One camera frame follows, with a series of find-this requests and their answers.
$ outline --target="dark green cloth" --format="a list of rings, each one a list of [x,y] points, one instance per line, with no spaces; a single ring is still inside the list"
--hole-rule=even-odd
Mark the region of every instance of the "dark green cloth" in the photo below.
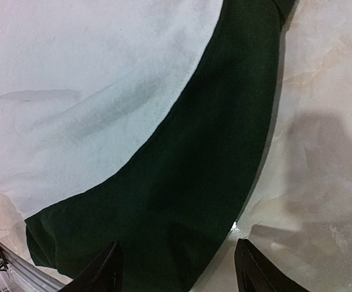
[[[260,164],[288,15],[277,7],[271,0],[224,1],[193,77],[127,165],[26,220],[36,265],[75,278],[119,240],[124,291],[194,285],[239,215]]]

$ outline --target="white fabric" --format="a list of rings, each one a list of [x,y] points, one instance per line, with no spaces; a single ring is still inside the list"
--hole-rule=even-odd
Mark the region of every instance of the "white fabric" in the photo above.
[[[237,291],[244,237],[307,290],[352,292],[352,0],[299,0],[281,43],[267,160],[194,292]]]
[[[114,175],[195,71],[219,0],[0,0],[0,193],[23,218]]]

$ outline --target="green fabric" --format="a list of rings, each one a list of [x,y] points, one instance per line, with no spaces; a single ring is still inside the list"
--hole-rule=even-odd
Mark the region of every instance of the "green fabric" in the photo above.
[[[196,72],[129,163],[26,220],[36,265],[75,278],[119,240],[124,291],[193,286],[239,215],[261,160],[281,15],[271,0],[224,1]]]

